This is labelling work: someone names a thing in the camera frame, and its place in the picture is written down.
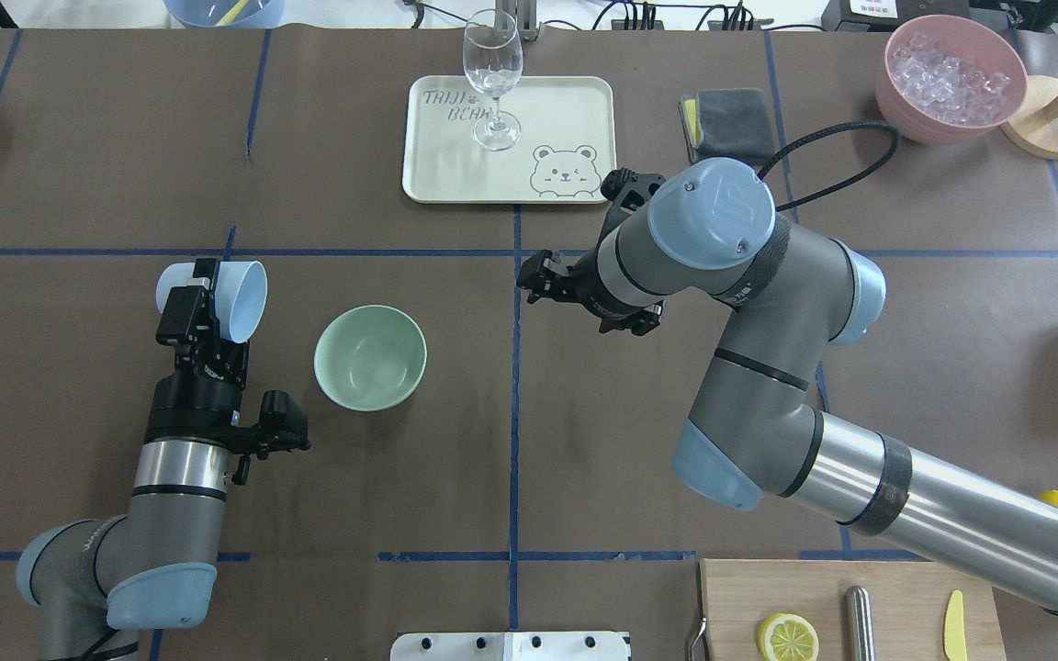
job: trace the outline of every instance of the pink bowl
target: pink bowl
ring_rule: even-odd
[[[893,76],[889,74],[889,54],[908,43],[909,38],[917,32],[936,37],[949,54],[967,59],[986,75],[1002,72],[1010,76],[1011,80],[1005,92],[1006,108],[999,112],[993,124],[946,124],[940,118],[928,116],[904,97],[900,89],[893,82]],[[880,112],[900,130],[900,134],[923,145],[952,145],[978,137],[1010,118],[1023,105],[1026,93],[1027,70],[1010,43],[986,25],[975,24],[969,18],[950,17],[946,14],[912,18],[898,26],[884,47],[884,56],[876,71],[876,104]]]

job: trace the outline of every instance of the white label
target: white label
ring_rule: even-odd
[[[865,17],[895,18],[895,0],[850,0],[853,14]]]

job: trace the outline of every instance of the bear drawing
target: bear drawing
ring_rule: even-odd
[[[599,191],[596,148],[582,145],[572,151],[555,151],[542,145],[532,151],[537,167],[529,185],[542,198],[592,198]]]

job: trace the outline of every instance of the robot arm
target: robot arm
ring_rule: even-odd
[[[681,289],[734,309],[680,433],[677,476],[738,510],[767,492],[792,499],[1058,616],[1058,508],[805,405],[826,345],[879,316],[876,264],[777,217],[744,164],[709,159],[658,181],[613,172],[599,244],[571,268],[534,255],[517,284],[529,302],[582,304],[602,331],[646,333]]]
[[[129,514],[53,528],[18,562],[18,591],[41,612],[41,661],[135,658],[140,629],[201,624],[232,456],[243,484],[251,456],[310,447],[306,415],[278,390],[255,426],[235,426],[248,343],[219,333],[217,283],[218,261],[198,260],[165,298],[157,338],[176,352],[174,373],[154,391]]]

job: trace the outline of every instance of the light blue joint cap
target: light blue joint cap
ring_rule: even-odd
[[[677,262],[720,271],[751,259],[773,232],[773,197],[753,168],[706,159],[664,181],[647,205],[656,244]]]
[[[108,593],[114,629],[188,629],[206,619],[217,570],[205,562],[179,562],[133,574]]]
[[[730,461],[692,420],[685,421],[685,432],[672,455],[672,472],[693,492],[735,510],[748,512],[762,499],[762,486]]]
[[[35,564],[38,562],[38,556],[42,555],[43,549],[47,549],[47,545],[52,544],[52,539],[58,537],[60,532],[87,521],[92,521],[92,519],[81,518],[80,521],[56,526],[51,531],[43,532],[43,534],[38,535],[35,539],[31,539],[31,544],[26,545],[25,549],[22,549],[22,555],[18,556],[18,565],[16,565],[16,587],[18,588],[18,593],[24,599],[24,602],[30,603],[32,606],[38,606],[38,600],[35,599],[35,594],[31,591],[31,574],[35,572]]]
[[[884,281],[884,273],[876,267],[876,262],[865,258],[864,255],[853,251],[843,241],[832,239],[843,247],[847,254],[847,260],[852,263],[852,277],[855,280],[855,296],[852,300],[852,313],[847,315],[847,323],[832,337],[828,345],[849,345],[855,343],[868,333],[868,330],[880,313],[884,312],[884,301],[889,296],[889,286]]]

